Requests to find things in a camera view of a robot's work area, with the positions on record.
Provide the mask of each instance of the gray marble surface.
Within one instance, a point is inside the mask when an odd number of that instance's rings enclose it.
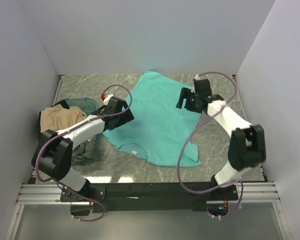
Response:
[[[100,95],[111,84],[122,84],[132,90],[137,84],[140,74],[113,75],[64,75],[61,77],[61,87],[57,93],[57,101],[66,98],[93,98],[99,106],[103,104]],[[195,74],[167,74],[166,77],[193,86]],[[228,99],[234,92],[232,84],[223,76],[210,74],[213,93]],[[107,93],[113,93],[120,98],[126,98],[127,93],[120,87],[110,88]],[[240,98],[237,96],[230,104],[231,108],[245,118]],[[202,114],[199,121],[207,118]],[[185,182],[210,181],[228,161],[228,146],[230,138],[216,121],[211,121],[195,133],[191,142],[198,144],[201,165],[181,169],[181,177]],[[95,158],[87,160],[73,168],[88,178],[92,183],[157,183],[177,182],[175,167],[160,167],[148,163],[116,149],[103,137],[98,136]],[[246,173],[244,181],[263,181],[263,170],[260,166]]]

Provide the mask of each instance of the beige cloth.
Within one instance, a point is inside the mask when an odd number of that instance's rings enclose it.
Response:
[[[86,118],[86,113],[77,106],[71,106],[70,109],[63,108],[61,104],[47,107],[41,112],[41,133],[49,129],[52,131],[66,129]]]

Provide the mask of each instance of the teal shirt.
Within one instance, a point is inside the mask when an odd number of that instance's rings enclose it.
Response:
[[[181,148],[200,118],[200,113],[176,108],[184,87],[191,88],[157,72],[146,71],[131,92],[134,120],[103,135],[118,151],[157,166],[176,167]],[[189,143],[180,166],[200,164],[198,146]]]

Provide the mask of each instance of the white wall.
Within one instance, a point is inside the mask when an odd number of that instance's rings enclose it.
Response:
[[[52,103],[57,80],[17,0],[0,0],[0,240],[32,171],[38,111]]]
[[[300,0],[276,0],[236,80],[248,119],[265,129],[265,170],[300,240]]]
[[[236,74],[275,0],[18,0],[59,74]]]

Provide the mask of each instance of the marble table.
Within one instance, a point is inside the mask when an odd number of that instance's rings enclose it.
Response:
[[[55,101],[66,98],[92,98],[102,105],[100,99],[103,90],[111,84],[122,84],[132,90],[137,84],[140,74],[112,74],[112,75],[63,75]],[[166,77],[193,86],[195,74],[167,74]],[[212,92],[228,99],[234,92],[232,84],[223,76],[210,74]],[[127,93],[120,87],[113,87],[107,91],[125,99]],[[231,108],[245,118],[239,96],[230,104]],[[207,116],[203,113],[199,121]],[[185,182],[210,181],[211,176],[222,169],[228,160],[228,146],[230,138],[216,121],[211,121],[200,129],[191,142],[198,145],[201,165],[181,169],[181,177]],[[125,152],[116,149],[99,134],[97,149],[93,160],[87,160],[72,167],[88,178],[92,183],[160,183],[177,182],[175,167],[161,167],[148,163]],[[244,181],[264,181],[263,169],[259,165],[246,173]]]

